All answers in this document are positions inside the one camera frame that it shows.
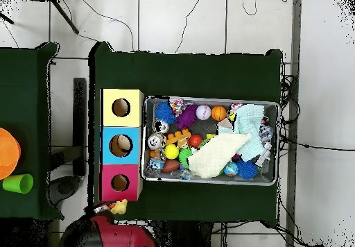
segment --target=shape sorter box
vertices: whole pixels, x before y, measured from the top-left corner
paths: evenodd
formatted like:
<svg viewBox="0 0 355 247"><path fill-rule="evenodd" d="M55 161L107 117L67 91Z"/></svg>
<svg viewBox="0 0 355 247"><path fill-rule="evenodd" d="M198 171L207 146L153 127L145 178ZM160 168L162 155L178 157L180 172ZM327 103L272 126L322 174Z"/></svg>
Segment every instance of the shape sorter box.
<svg viewBox="0 0 355 247"><path fill-rule="evenodd" d="M103 89L103 125L140 127L144 94L139 90Z"/></svg>
<svg viewBox="0 0 355 247"><path fill-rule="evenodd" d="M130 142L125 156L116 156L110 150L116 136L124 136ZM103 127L103 164L139 164L141 159L141 128Z"/></svg>
<svg viewBox="0 0 355 247"><path fill-rule="evenodd" d="M122 176L126 186L122 191L114 188L114 179ZM104 164L101 178L101 201L137 201L142 190L139 164Z"/></svg>

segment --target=green tablecloth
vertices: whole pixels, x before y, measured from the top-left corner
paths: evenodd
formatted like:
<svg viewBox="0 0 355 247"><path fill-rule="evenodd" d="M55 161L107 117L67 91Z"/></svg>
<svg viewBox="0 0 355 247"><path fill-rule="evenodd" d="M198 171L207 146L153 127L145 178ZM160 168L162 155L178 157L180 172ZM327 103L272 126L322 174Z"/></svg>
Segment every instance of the green tablecloth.
<svg viewBox="0 0 355 247"><path fill-rule="evenodd" d="M89 152L89 158L95 159L89 168L94 202L98 202L100 88L140 89L145 95L279 103L281 57L279 50L265 56L120 53L112 52L105 42L96 43L89 55L90 91L95 91L94 106L90 107L94 109L94 125L93 117L89 123L89 142L94 141L94 152ZM117 218L263 220L273 226L277 221L277 184L258 187L144 181L139 200L128 203L126 214Z"/></svg>
<svg viewBox="0 0 355 247"><path fill-rule="evenodd" d="M57 47L46 43L36 49L0 48L0 127L21 146L13 174L30 173L34 180L28 194L0 186L0 217L62 218L46 197L50 151L46 80Z"/></svg>

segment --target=white ball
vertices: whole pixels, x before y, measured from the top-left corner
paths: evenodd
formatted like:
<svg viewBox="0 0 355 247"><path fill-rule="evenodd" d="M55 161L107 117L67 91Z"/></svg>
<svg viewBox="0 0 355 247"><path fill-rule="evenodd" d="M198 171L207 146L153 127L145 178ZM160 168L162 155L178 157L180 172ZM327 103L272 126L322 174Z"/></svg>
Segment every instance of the white ball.
<svg viewBox="0 0 355 247"><path fill-rule="evenodd" d="M207 105L200 105L197 107L196 116L203 121L211 116L211 108Z"/></svg>

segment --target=orange bowl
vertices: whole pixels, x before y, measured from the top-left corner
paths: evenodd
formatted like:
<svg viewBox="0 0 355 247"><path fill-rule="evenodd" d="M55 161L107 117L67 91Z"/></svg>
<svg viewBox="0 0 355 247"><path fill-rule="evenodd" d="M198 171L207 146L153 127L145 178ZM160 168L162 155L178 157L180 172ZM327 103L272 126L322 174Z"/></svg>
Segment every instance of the orange bowl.
<svg viewBox="0 0 355 247"><path fill-rule="evenodd" d="M17 166L21 148L16 139L0 128L0 180L8 177Z"/></svg>

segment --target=white cloth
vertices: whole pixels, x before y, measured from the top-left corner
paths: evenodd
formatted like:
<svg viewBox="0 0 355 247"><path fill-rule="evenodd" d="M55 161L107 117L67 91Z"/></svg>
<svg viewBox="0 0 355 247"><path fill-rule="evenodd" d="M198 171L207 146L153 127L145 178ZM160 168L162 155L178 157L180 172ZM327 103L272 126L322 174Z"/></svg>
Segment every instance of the white cloth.
<svg viewBox="0 0 355 247"><path fill-rule="evenodd" d="M232 156L251 138L251 134L223 133L210 139L203 147L187 158L189 169L201 178L219 175Z"/></svg>

